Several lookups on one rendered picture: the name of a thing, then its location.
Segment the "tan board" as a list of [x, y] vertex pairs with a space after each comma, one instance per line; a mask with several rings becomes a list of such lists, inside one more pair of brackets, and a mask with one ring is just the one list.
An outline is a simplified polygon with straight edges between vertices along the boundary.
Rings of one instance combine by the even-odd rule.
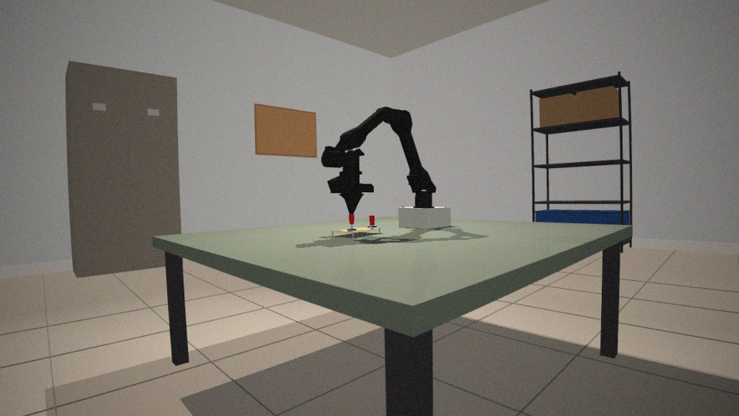
[[377, 227], [377, 226], [374, 226], [375, 216], [369, 216], [369, 223], [371, 226], [368, 226], [368, 227], [370, 228], [365, 228], [365, 227], [353, 228], [352, 225], [354, 224], [354, 214], [349, 214], [349, 224], [351, 224], [351, 229], [338, 229], [337, 231], [331, 231], [332, 237], [333, 237], [333, 232], [352, 233], [352, 238], [354, 238], [354, 233], [370, 231], [371, 229], [378, 229], [379, 233], [381, 233], [381, 228], [373, 228], [373, 227]]

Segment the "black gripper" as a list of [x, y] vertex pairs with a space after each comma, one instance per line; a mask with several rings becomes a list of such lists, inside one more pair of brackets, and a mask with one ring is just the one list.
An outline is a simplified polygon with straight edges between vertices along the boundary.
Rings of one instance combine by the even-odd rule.
[[342, 174], [345, 174], [345, 172], [349, 174], [352, 186], [348, 187], [347, 183], [345, 187], [341, 187], [338, 190], [330, 190], [330, 193], [341, 193], [339, 195], [344, 198], [349, 214], [354, 214], [358, 202], [361, 200], [362, 195], [364, 195], [362, 192], [374, 192], [374, 187], [372, 184], [359, 183], [359, 175], [362, 174], [359, 168], [343, 168]]

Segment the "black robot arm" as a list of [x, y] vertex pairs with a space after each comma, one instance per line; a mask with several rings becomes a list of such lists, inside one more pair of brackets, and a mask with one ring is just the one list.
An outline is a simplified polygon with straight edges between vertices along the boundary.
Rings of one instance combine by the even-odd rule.
[[[410, 168], [407, 180], [412, 188], [412, 193], [416, 194], [415, 207], [433, 207], [432, 193], [435, 193], [437, 188], [432, 182], [428, 171], [421, 164], [411, 132], [412, 117], [407, 110], [402, 111], [389, 107], [379, 108], [374, 114], [358, 125], [358, 127], [342, 133], [336, 147], [324, 147], [321, 156], [322, 165], [324, 167], [359, 168], [359, 156], [363, 156], [364, 152], [361, 149], [351, 149], [360, 147], [364, 143], [366, 136], [382, 122], [390, 124], [393, 131], [400, 138]], [[346, 150], [349, 151], [345, 152]], [[352, 186], [350, 176], [347, 172], [345, 174], [340, 172], [338, 177], [327, 181], [327, 183], [330, 190], [338, 190], [341, 187], [345, 187], [347, 183], [348, 187]]]

